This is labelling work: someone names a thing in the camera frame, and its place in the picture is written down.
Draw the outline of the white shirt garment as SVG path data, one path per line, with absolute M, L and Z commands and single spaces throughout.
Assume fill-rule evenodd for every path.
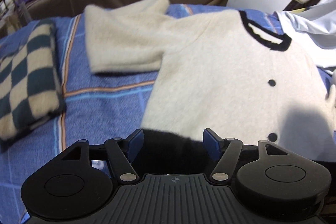
M 282 30 L 311 61 L 335 75 L 335 0 L 276 15 Z

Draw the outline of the cream fuzzy cardigan black trim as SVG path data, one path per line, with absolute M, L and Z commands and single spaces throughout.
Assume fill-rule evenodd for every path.
M 206 128 L 245 144 L 269 140 L 335 161 L 335 86 L 288 35 L 244 11 L 184 18 L 169 0 L 84 10 L 92 73 L 157 71 L 141 127 L 202 140 Z

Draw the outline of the blue patterned bed sheet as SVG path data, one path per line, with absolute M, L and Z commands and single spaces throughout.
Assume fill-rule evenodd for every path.
M 33 132 L 1 144 L 1 223 L 25 223 L 26 178 L 80 139 L 91 144 L 139 128 L 155 72 L 95 76 L 85 51 L 84 15 L 54 18 L 58 72 L 66 110 Z

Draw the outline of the green cream checkered sweater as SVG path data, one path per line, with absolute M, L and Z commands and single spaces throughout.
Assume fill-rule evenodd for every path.
M 38 22 L 27 41 L 1 58 L 1 141 L 16 139 L 65 108 L 57 70 L 56 26 Z

